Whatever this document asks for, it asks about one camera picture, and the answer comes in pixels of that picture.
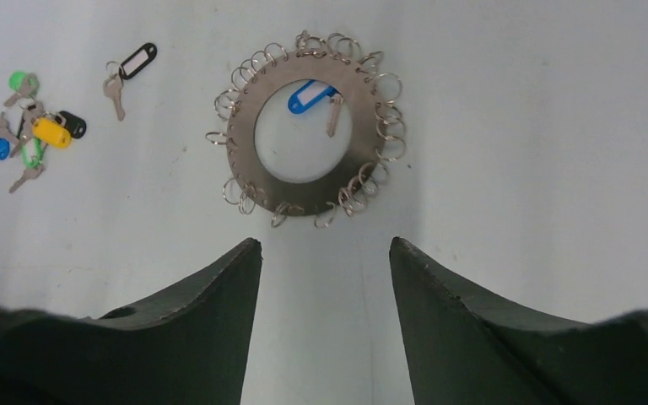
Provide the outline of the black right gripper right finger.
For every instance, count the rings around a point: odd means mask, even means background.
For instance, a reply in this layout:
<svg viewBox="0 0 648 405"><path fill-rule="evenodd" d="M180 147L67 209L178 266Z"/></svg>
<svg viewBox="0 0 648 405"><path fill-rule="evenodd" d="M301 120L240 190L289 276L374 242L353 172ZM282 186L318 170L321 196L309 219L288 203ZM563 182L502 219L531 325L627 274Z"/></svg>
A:
<svg viewBox="0 0 648 405"><path fill-rule="evenodd" d="M648 310L572 321L508 300L401 237L389 260L417 404L648 404Z"/></svg>

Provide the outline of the large steel ring disc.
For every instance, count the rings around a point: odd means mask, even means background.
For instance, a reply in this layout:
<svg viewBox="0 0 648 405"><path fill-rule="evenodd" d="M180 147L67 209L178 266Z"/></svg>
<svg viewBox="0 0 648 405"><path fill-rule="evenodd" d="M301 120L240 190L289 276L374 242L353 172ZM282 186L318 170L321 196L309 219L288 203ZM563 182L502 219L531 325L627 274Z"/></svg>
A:
<svg viewBox="0 0 648 405"><path fill-rule="evenodd" d="M225 151L225 202L243 215L264 210L274 228L303 218L325 229L369 208L408 150L402 80L382 70L384 58L349 35L302 32L293 46L269 43L235 67L213 101L222 127L205 135ZM344 98L333 138L331 97L289 112L289 97L309 80Z"/></svg>

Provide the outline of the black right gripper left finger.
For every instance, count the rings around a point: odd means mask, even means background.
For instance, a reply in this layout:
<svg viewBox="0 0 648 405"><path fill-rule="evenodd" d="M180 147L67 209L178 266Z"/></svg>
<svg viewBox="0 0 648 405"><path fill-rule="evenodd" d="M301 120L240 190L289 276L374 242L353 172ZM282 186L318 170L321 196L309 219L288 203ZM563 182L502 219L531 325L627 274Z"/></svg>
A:
<svg viewBox="0 0 648 405"><path fill-rule="evenodd" d="M248 238L99 318L0 307L0 404L237 404L262 270Z"/></svg>

